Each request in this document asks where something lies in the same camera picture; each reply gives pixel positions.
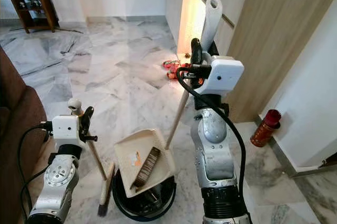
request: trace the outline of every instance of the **brown sofa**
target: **brown sofa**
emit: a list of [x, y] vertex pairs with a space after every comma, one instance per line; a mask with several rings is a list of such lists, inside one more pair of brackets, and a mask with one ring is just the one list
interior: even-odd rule
[[[17, 146], [26, 130], [44, 120], [46, 113], [36, 91], [25, 85], [0, 47], [0, 223], [16, 224], [21, 215]], [[44, 137], [40, 129], [26, 136], [21, 154], [26, 179], [32, 175]]]

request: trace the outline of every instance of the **wooden handle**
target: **wooden handle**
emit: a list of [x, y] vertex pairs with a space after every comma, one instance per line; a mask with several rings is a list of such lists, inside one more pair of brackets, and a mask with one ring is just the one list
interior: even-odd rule
[[189, 93], [188, 93], [188, 91], [184, 90], [183, 96], [181, 97], [181, 100], [180, 100], [180, 103], [179, 103], [177, 114], [176, 114], [174, 122], [173, 122], [173, 126], [171, 128], [170, 135], [169, 135], [169, 137], [167, 139], [167, 142], [166, 142], [165, 149], [168, 149], [170, 144], [171, 144], [172, 138], [174, 136], [175, 130], [177, 129], [180, 117], [181, 117], [181, 115], [184, 111], [184, 107], [186, 105], [186, 102], [187, 102], [188, 98], [189, 98]]

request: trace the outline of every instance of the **red object on floor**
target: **red object on floor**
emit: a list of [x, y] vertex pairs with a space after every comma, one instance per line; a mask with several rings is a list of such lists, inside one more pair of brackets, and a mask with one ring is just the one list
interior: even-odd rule
[[174, 65], [180, 65], [180, 60], [167, 60], [163, 63], [163, 67], [170, 69]]
[[180, 66], [180, 64], [179, 65], [172, 65], [170, 70], [166, 73], [166, 75], [169, 79], [177, 79], [176, 76], [175, 76], [175, 74], [177, 72], [177, 69], [179, 67], [189, 67], [189, 66], [190, 66], [190, 64], [182, 64], [181, 66]]
[[251, 136], [252, 144], [257, 147], [265, 146], [271, 139], [274, 131], [281, 126], [280, 119], [281, 114], [279, 111], [275, 109], [269, 110], [255, 133]]

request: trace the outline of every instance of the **black bucket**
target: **black bucket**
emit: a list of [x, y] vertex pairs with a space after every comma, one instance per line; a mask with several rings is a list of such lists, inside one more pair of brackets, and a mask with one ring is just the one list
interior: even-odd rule
[[176, 192], [174, 177], [169, 177], [159, 185], [127, 198], [120, 170], [112, 183], [112, 195], [120, 211], [130, 219], [146, 222], [163, 216], [171, 207]]

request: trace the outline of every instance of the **white dustpan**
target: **white dustpan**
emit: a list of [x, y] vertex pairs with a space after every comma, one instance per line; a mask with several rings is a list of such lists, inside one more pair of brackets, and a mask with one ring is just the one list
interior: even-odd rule
[[[134, 197], [175, 174], [175, 163], [170, 149], [165, 149], [166, 142], [159, 130], [144, 129], [115, 144], [115, 152], [122, 175], [125, 194]], [[143, 187], [131, 187], [140, 168], [152, 147], [160, 150], [159, 158]]]

